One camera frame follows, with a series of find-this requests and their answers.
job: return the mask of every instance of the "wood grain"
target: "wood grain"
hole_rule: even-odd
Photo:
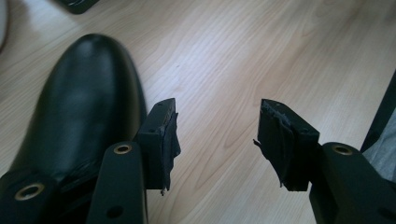
[[[148,107],[177,99],[182,154],[150,223],[315,223],[307,193],[279,188],[256,137],[261,98],[360,148],[396,68],[392,0],[101,0],[71,15],[8,1],[0,54],[0,173],[18,151],[52,66],[77,38],[117,38]]]

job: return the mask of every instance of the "wooden floor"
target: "wooden floor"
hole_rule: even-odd
[[[171,190],[148,192],[150,223],[315,223],[308,194],[281,189],[253,145],[261,98],[289,105],[320,143],[360,148],[396,68],[393,0],[101,0],[78,16],[50,0],[8,2],[0,175],[64,50],[111,35],[149,108],[177,99],[182,154]]]

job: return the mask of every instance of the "black boot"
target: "black boot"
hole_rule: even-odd
[[[1,204],[14,200],[10,189],[21,189],[27,179],[35,182],[37,174],[52,181],[66,206],[86,203],[84,190],[94,186],[105,150],[133,140],[146,114],[126,50],[107,36],[83,36],[49,75],[21,149],[0,180]],[[10,217],[15,211],[0,209]]]

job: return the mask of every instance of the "black leather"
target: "black leather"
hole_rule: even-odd
[[[146,105],[126,50],[85,35],[57,62],[10,172],[34,169],[60,187],[97,174],[105,150],[134,138]]]

